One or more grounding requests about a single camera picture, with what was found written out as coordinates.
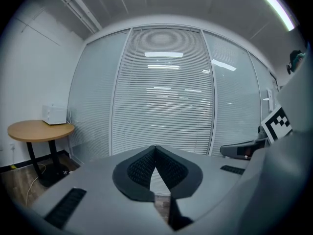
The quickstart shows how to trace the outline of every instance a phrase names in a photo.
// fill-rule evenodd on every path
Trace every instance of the table leg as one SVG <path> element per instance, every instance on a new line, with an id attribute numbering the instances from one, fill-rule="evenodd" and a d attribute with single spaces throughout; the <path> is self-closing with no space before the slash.
<path id="1" fill-rule="evenodd" d="M 55 147 L 55 141 L 54 140 L 49 141 L 49 148 L 50 148 L 50 152 L 51 152 L 51 158 L 52 158 L 53 164 L 56 168 L 57 174 L 60 177 L 63 177 L 63 173 L 61 171 L 60 161 L 59 161 L 59 158 L 57 155 L 57 148 Z"/>
<path id="2" fill-rule="evenodd" d="M 33 166 L 35 168 L 35 171 L 36 171 L 36 173 L 38 175 L 38 178 L 41 179 L 42 178 L 42 174 L 41 174 L 39 166 L 38 166 L 38 164 L 36 162 L 33 146 L 31 145 L 31 142 L 26 142 L 26 144 L 27 144 L 28 153 L 29 153 L 30 159 L 31 159 L 31 161 L 33 163 Z"/>

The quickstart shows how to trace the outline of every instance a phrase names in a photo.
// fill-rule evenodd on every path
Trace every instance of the cable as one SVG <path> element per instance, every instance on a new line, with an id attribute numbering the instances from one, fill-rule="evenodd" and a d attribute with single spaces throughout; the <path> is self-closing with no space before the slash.
<path id="1" fill-rule="evenodd" d="M 10 165 L 10 167 L 11 167 L 11 169 L 14 170 L 14 169 L 17 169 L 16 166 L 15 166 L 15 164 L 14 164 L 14 150 L 15 150 L 14 146 L 11 147 L 11 150 L 12 150 L 12 160 L 13 160 L 13 164 Z"/>
<path id="2" fill-rule="evenodd" d="M 71 123 L 71 120 L 70 120 L 71 116 L 72 116 L 72 112 L 69 111 L 69 121 L 67 121 L 67 123 L 69 123 L 69 124 L 72 124 L 72 123 Z"/>
<path id="3" fill-rule="evenodd" d="M 44 171 L 42 172 L 42 174 L 43 174 L 43 173 L 45 172 L 45 170 L 47 169 L 47 167 L 46 167 L 44 164 L 39 164 L 39 165 L 43 165 L 43 166 L 45 167 Z M 30 191 L 31 187 L 33 186 L 33 184 L 35 183 L 35 181 L 36 181 L 37 179 L 38 179 L 38 177 L 34 179 L 34 181 L 33 181 L 33 182 L 31 183 L 31 185 L 30 185 L 30 188 L 29 188 L 28 191 L 27 191 L 25 206 L 27 206 L 29 191 Z"/>

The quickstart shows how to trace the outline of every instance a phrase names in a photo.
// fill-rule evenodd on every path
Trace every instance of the gray panel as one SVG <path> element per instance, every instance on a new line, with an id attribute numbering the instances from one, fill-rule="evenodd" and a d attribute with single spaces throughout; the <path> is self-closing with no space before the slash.
<path id="1" fill-rule="evenodd" d="M 312 141 L 311 133 L 293 134 L 256 151 L 225 198 L 177 234 L 267 233 L 287 214 L 307 183 Z"/>
<path id="2" fill-rule="evenodd" d="M 203 180 L 196 192 L 189 198 L 178 199 L 181 215 L 197 220 L 213 209 L 234 187 L 242 175 L 221 170 L 223 165 L 245 169 L 246 160 L 194 156 L 187 152 L 162 145 L 165 149 L 198 165 L 203 172 Z"/>
<path id="3" fill-rule="evenodd" d="M 128 30 L 88 44 L 76 68 L 68 100 L 75 125 L 70 143 L 83 163 L 109 155 L 109 117 L 116 69 Z"/>
<path id="4" fill-rule="evenodd" d="M 115 186 L 112 173 L 121 161 L 147 147 L 99 159 L 83 165 L 49 188 L 33 205 L 45 217 L 74 187 L 87 191 L 63 230 L 72 234 L 170 234 L 151 202 L 129 200 Z"/>

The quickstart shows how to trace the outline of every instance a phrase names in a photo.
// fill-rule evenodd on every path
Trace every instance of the ceiling light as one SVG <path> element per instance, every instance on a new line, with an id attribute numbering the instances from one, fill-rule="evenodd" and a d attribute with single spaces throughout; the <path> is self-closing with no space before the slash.
<path id="1" fill-rule="evenodd" d="M 178 70 L 179 66 L 177 65 L 148 65 L 150 69 L 174 69 Z"/>
<path id="2" fill-rule="evenodd" d="M 187 92 L 201 92 L 201 91 L 198 91 L 198 90 L 190 90 L 190 89 L 185 89 L 185 91 L 187 91 Z"/>
<path id="3" fill-rule="evenodd" d="M 231 65 L 228 65 L 228 64 L 226 64 L 226 63 L 219 62 L 219 61 L 217 61 L 217 60 L 215 60 L 215 59 L 212 59 L 212 62 L 211 62 L 211 63 L 212 63 L 212 64 L 215 64 L 215 65 L 217 65 L 217 66 L 226 68 L 226 69 L 228 69 L 228 70 L 230 70 L 230 71 L 236 70 L 235 67 L 233 67 L 233 66 L 231 66 Z"/>
<path id="4" fill-rule="evenodd" d="M 294 25 L 291 22 L 289 16 L 287 15 L 286 11 L 283 9 L 281 4 L 278 0 L 266 0 L 268 3 L 273 7 L 273 9 L 277 12 L 277 14 L 280 16 L 281 20 L 283 20 L 285 26 L 288 30 L 294 29 Z"/>
<path id="5" fill-rule="evenodd" d="M 146 57 L 182 57 L 184 53 L 181 52 L 145 52 Z"/>
<path id="6" fill-rule="evenodd" d="M 171 87 L 153 87 L 153 89 L 159 89 L 159 90 L 170 90 Z"/>

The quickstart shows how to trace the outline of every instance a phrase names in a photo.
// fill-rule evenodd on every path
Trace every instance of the floor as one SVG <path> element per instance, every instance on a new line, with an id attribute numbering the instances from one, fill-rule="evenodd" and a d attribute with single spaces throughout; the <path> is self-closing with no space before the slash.
<path id="1" fill-rule="evenodd" d="M 168 222 L 168 216 L 170 214 L 170 197 L 156 196 L 155 197 L 155 208 L 160 213 L 164 221 Z"/>
<path id="2" fill-rule="evenodd" d="M 59 155 L 60 163 L 66 165 L 69 170 L 74 171 L 79 166 L 73 162 L 65 154 Z M 51 164 L 52 159 L 47 159 L 38 163 L 41 169 L 43 165 Z M 25 166 L 23 168 L 10 170 L 1 174 L 2 182 L 9 194 L 9 196 L 19 202 L 22 205 L 26 205 L 26 195 L 29 190 L 31 183 L 37 178 L 37 174 L 34 170 L 33 165 Z M 27 206 L 31 206 L 33 202 L 41 196 L 47 190 L 46 187 L 42 186 L 38 180 L 36 180 L 29 191 Z"/>

